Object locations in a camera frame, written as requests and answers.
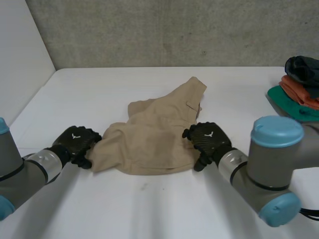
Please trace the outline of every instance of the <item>white tabletop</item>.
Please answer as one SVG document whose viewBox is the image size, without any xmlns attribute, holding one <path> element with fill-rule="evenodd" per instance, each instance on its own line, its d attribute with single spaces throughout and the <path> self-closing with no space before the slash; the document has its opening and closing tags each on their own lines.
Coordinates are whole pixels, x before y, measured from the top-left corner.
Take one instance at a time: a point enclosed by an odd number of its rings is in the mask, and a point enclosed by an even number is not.
<svg viewBox="0 0 319 239">
<path fill-rule="evenodd" d="M 191 76 L 207 90 L 198 121 L 214 121 L 248 153 L 254 120 L 275 115 L 265 97 L 281 67 L 95 68 L 57 71 L 11 126 L 21 154 L 48 147 L 69 126 L 103 134 L 128 119 L 132 101 L 157 98 Z M 291 190 L 319 209 L 316 169 L 294 173 Z M 58 180 L 0 223 L 1 239 L 317 239 L 298 215 L 271 228 L 211 165 L 165 176 L 98 174 L 67 165 Z"/>
</svg>

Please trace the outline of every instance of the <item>khaki pants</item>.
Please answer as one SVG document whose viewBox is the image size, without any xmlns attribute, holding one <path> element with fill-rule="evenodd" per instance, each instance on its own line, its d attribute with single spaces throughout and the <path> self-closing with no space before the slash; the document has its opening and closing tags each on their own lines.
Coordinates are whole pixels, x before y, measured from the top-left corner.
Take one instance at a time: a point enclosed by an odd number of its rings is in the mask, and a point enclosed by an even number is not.
<svg viewBox="0 0 319 239">
<path fill-rule="evenodd" d="M 89 153 L 92 170 L 160 175 L 192 168 L 199 152 L 182 133 L 196 123 L 205 90 L 192 77 L 164 97 L 130 103 L 128 122 L 110 125 Z"/>
</svg>

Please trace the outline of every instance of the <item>black cable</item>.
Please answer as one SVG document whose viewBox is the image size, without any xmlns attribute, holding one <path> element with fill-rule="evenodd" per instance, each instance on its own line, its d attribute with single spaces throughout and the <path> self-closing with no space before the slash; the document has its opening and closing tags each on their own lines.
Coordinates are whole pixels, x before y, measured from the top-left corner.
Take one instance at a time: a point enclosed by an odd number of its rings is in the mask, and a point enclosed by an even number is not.
<svg viewBox="0 0 319 239">
<path fill-rule="evenodd" d="M 311 219 L 311 220 L 314 220 L 314 221 L 318 221 L 319 222 L 319 218 L 314 218 L 314 217 L 311 217 L 311 216 L 309 216 L 309 215 L 307 215 L 307 214 L 304 214 L 304 213 L 301 213 L 302 215 L 304 215 L 306 218 L 309 218 L 309 219 Z"/>
<path fill-rule="evenodd" d="M 306 218 L 319 222 L 319 210 L 301 208 L 300 213 Z"/>
<path fill-rule="evenodd" d="M 319 217 L 319 210 L 310 210 L 310 209 L 301 208 L 300 212 L 307 214 L 309 216 Z"/>
</svg>

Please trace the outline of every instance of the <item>concrete wall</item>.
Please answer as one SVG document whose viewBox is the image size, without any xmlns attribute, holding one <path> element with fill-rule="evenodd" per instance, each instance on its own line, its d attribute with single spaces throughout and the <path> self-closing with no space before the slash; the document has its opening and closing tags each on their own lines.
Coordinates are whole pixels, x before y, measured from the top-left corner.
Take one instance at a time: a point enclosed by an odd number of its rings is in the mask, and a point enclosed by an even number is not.
<svg viewBox="0 0 319 239">
<path fill-rule="evenodd" d="M 57 69 L 319 58 L 319 0 L 27 0 Z"/>
<path fill-rule="evenodd" d="M 0 0 L 0 117 L 11 124 L 55 72 L 24 0 Z"/>
</svg>

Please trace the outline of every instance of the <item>green cloth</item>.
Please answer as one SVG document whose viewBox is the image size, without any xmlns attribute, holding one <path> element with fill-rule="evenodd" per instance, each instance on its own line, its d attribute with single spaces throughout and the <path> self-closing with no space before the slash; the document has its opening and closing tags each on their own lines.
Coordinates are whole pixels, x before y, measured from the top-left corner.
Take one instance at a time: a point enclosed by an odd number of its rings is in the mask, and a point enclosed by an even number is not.
<svg viewBox="0 0 319 239">
<path fill-rule="evenodd" d="M 293 101 L 281 88 L 275 86 L 268 91 L 268 96 L 290 117 L 300 121 L 319 121 L 319 111 L 301 106 Z"/>
</svg>

